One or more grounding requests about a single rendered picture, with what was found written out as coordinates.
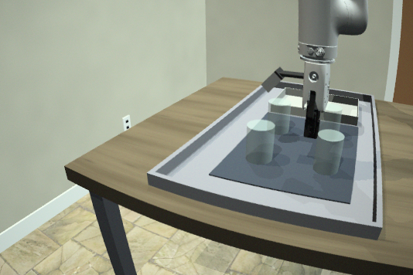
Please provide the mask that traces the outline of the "clear glass jar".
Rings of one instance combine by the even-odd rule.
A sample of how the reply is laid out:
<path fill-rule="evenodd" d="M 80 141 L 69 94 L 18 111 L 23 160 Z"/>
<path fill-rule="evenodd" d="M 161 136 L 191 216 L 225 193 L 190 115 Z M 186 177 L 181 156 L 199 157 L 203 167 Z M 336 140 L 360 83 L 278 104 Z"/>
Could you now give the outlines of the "clear glass jar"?
<path fill-rule="evenodd" d="M 291 101 L 273 98 L 268 101 L 268 121 L 275 124 L 275 134 L 287 134 L 289 130 Z"/>
<path fill-rule="evenodd" d="M 323 113 L 320 111 L 319 131 L 327 129 L 340 131 L 342 109 L 339 105 L 327 104 L 326 110 Z"/>
<path fill-rule="evenodd" d="M 254 165 L 265 165 L 272 160 L 275 124 L 266 120 L 247 123 L 245 159 Z"/>
<path fill-rule="evenodd" d="M 317 136 L 312 169 L 320 175 L 338 172 L 343 150 L 344 135 L 335 130 L 321 130 Z"/>

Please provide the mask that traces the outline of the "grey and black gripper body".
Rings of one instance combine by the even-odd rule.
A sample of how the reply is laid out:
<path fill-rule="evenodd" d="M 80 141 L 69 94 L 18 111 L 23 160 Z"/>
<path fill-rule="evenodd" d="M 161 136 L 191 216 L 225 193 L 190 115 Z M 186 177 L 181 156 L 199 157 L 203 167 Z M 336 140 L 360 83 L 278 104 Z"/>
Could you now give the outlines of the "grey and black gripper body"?
<path fill-rule="evenodd" d="M 330 64 L 335 63 L 335 59 L 322 61 L 307 59 L 302 55 L 300 59 L 305 61 L 302 108 L 305 110 L 309 105 L 310 90 L 313 90 L 316 92 L 315 107 L 323 113 L 329 100 Z M 316 75 L 316 77 L 313 75 Z"/>

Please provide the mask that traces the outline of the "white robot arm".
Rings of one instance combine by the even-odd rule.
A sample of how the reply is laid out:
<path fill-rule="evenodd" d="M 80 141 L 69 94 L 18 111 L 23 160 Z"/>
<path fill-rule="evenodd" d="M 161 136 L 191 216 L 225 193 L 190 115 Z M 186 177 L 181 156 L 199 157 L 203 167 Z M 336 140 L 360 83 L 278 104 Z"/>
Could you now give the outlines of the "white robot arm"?
<path fill-rule="evenodd" d="M 338 36 L 360 35 L 367 23 L 368 0 L 299 0 L 298 53 L 307 59 L 335 59 Z M 303 79 L 304 73 L 279 67 L 261 85 L 269 93 L 284 77 Z"/>

